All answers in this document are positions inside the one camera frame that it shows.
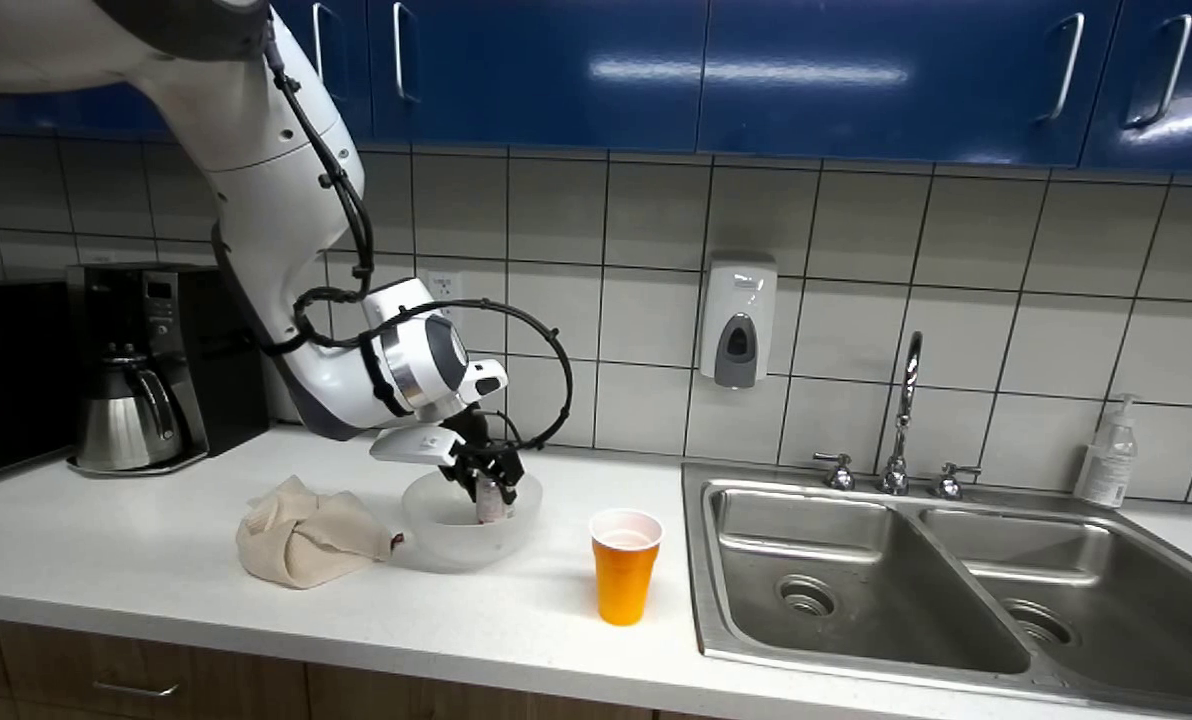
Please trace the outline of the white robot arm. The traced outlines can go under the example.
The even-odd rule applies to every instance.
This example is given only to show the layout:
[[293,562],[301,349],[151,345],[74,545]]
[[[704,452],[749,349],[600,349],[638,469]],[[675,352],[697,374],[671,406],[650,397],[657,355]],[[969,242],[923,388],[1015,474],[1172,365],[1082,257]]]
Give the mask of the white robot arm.
[[416,280],[356,280],[359,337],[324,337],[301,280],[315,251],[364,247],[364,164],[311,60],[269,0],[0,0],[0,93],[130,84],[151,100],[215,197],[212,251],[301,418],[437,458],[472,500],[509,502],[520,454],[483,428],[505,366],[472,361]]

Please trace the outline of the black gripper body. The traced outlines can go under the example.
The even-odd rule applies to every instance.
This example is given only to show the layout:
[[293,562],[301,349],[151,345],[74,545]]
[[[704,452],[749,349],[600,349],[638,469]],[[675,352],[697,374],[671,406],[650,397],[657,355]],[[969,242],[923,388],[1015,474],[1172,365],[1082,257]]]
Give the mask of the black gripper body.
[[515,500],[515,483],[525,474],[520,428],[509,415],[502,415],[502,425],[505,432],[493,432],[488,411],[480,402],[449,418],[455,449],[446,474],[455,480],[472,500],[483,496],[483,483],[493,483],[505,502]]

